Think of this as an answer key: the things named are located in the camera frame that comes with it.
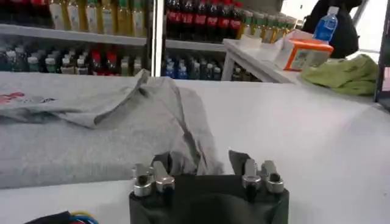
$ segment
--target soda bottle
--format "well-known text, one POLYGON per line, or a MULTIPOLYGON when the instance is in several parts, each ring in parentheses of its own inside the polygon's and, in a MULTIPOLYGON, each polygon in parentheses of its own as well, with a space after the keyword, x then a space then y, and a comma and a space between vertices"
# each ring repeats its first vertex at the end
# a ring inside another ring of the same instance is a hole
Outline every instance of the soda bottle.
POLYGON ((207 7, 206 0, 200 0, 196 8, 196 15, 194 20, 194 39, 204 40, 206 29, 207 7))
POLYGON ((194 9, 192 0, 186 0, 182 9, 182 39, 192 40, 194 9))
POLYGON ((171 4, 166 14, 167 36, 168 38, 178 38, 180 36, 180 24, 182 22, 179 0, 171 1, 171 4))
POLYGON ((241 27, 241 3, 236 2, 236 7, 232 10, 232 19, 230 20, 229 38, 235 39, 238 35, 239 28, 241 27))
POLYGON ((222 41, 224 38, 227 38, 227 31, 229 29, 230 24, 231 8, 232 5, 230 3, 230 0, 225 0, 218 18, 218 41, 222 41))
POLYGON ((208 9, 208 18, 206 25, 206 39, 210 41, 216 40, 216 29, 218 22, 218 0, 213 0, 208 9))

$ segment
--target water bottle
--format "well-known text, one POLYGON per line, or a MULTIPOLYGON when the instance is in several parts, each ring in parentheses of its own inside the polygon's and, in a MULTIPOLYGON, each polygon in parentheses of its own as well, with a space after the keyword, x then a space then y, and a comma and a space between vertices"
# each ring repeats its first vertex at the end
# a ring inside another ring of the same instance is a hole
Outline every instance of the water bottle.
POLYGON ((166 67, 165 76, 174 79, 174 77, 175 77, 175 72, 174 72, 174 70, 173 70, 173 66, 172 66, 172 65, 168 65, 168 66, 166 67))
POLYGON ((335 6, 329 7, 328 15, 322 17, 317 24, 314 31, 313 38, 328 42, 332 39, 333 34, 337 28, 336 15, 339 12, 339 8, 335 6))
POLYGON ((187 68, 182 66, 179 71, 179 79, 188 79, 187 68))

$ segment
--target cardboard box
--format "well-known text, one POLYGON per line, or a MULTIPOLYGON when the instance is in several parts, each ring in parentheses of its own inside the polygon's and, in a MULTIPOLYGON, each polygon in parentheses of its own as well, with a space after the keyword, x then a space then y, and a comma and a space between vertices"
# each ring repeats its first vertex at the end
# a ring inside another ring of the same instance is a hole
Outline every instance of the cardboard box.
POLYGON ((277 55, 274 63, 287 71, 301 71, 306 67, 318 67, 333 52, 328 43, 314 40, 313 34, 294 30, 275 43, 277 55))

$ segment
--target store shelf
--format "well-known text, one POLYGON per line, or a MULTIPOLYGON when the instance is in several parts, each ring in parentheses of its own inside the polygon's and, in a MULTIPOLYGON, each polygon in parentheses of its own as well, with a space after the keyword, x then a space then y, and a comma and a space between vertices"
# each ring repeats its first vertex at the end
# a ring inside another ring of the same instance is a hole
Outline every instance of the store shelf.
POLYGON ((44 29, 38 27, 26 27, 8 24, 0 24, 0 34, 51 38, 60 40, 86 41, 92 43, 123 44, 132 46, 143 46, 146 44, 146 38, 44 29))
POLYGON ((238 45, 237 40, 224 39, 224 45, 227 53, 222 74, 223 81, 231 80, 234 62, 236 62, 263 82, 301 83, 299 72, 284 71, 270 61, 277 53, 273 44, 262 44, 261 48, 244 49, 238 45))
POLYGON ((194 42, 194 41, 166 40, 165 47, 174 48, 174 49, 189 49, 189 50, 197 50, 197 51, 226 52, 226 48, 223 44, 212 44, 212 43, 203 43, 203 42, 194 42))

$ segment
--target white counter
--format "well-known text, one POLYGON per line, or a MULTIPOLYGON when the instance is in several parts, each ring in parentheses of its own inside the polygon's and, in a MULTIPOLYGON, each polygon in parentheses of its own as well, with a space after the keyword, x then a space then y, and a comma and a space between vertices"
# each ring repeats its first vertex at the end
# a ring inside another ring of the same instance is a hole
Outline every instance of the white counter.
MULTIPOLYGON (((289 223, 388 223, 390 114, 292 84, 177 81, 204 101, 218 158, 228 149, 273 159, 290 191, 289 223)), ((129 223, 130 181, 0 191, 1 223, 86 210, 129 223)))

